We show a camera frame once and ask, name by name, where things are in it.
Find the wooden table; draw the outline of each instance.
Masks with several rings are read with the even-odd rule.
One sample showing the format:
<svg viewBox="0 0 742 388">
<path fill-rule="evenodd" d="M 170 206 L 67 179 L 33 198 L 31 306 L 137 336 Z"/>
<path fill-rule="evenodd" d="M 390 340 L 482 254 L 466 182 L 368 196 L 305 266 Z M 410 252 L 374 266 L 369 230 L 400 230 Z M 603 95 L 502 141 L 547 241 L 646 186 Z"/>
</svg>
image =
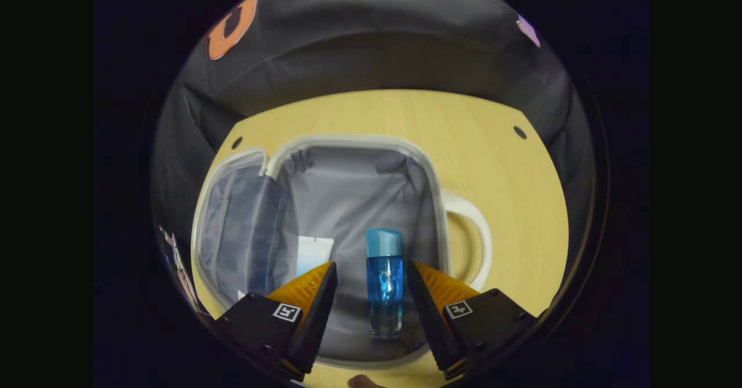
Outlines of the wooden table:
<svg viewBox="0 0 742 388">
<path fill-rule="evenodd" d="M 421 147 L 442 187 L 472 201 L 488 221 L 493 262 L 485 289 L 500 288 L 534 316 L 549 306 L 567 259 L 567 210 L 554 164 L 520 111 L 445 92 L 386 89 L 326 95 L 239 122 L 212 168 L 235 151 L 231 145 L 238 137 L 243 140 L 236 150 L 258 146 L 272 155 L 286 142 L 310 134 L 393 135 Z M 448 214 L 448 220 L 450 274 L 469 282 L 481 262 L 479 233 L 468 219 Z M 194 284 L 203 305 L 215 318 L 220 316 L 223 311 L 195 269 Z M 347 386 L 359 373 L 389 388 L 445 382 L 428 352 L 411 364 L 385 370 L 315 364 L 304 383 Z"/>
</svg>

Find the blue bottle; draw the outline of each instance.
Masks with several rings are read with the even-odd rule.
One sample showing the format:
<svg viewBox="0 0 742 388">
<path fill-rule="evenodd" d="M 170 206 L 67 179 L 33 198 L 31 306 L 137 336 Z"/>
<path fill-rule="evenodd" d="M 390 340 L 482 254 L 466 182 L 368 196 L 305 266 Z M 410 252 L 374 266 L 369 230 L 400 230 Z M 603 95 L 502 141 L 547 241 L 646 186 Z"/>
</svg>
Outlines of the blue bottle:
<svg viewBox="0 0 742 388">
<path fill-rule="evenodd" d="M 366 230 L 366 279 L 368 279 L 371 335 L 398 339 L 402 330 L 402 235 L 397 230 Z"/>
</svg>

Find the gray fabric lining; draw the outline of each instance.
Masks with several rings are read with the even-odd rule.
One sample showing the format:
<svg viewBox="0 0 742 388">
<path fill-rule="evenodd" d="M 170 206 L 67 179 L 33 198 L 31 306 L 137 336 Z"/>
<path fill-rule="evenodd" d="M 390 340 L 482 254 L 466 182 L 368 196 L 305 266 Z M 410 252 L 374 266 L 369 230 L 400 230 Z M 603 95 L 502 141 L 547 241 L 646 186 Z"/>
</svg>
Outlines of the gray fabric lining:
<svg viewBox="0 0 742 388">
<path fill-rule="evenodd" d="M 373 340 L 366 294 L 368 229 L 401 232 L 403 256 L 438 267 L 434 202 L 424 169 L 392 150 L 311 147 L 284 161 L 278 184 L 288 194 L 275 264 L 276 287 L 294 277 L 299 235 L 334 238 L 337 291 L 319 356 L 341 361 L 389 361 L 425 343 L 405 288 L 402 337 Z"/>
</svg>

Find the gray pouch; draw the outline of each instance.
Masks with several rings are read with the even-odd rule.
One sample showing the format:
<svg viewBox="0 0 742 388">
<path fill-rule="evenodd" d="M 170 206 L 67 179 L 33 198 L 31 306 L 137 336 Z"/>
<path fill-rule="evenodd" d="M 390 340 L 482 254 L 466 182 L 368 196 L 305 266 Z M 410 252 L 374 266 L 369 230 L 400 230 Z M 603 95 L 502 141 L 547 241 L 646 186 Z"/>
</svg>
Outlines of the gray pouch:
<svg viewBox="0 0 742 388">
<path fill-rule="evenodd" d="M 336 297 L 317 361 L 393 367 L 425 352 L 425 338 L 405 288 L 400 340 L 370 337 L 366 293 L 368 229 L 399 230 L 403 258 L 448 272 L 446 211 L 467 216 L 482 234 L 481 289 L 492 241 L 471 203 L 443 191 L 432 163 L 395 137 L 315 135 L 276 151 L 260 148 L 226 158 L 207 177 L 194 219 L 195 267 L 223 309 L 248 291 L 268 295 L 295 277 L 299 237 L 332 238 Z"/>
</svg>

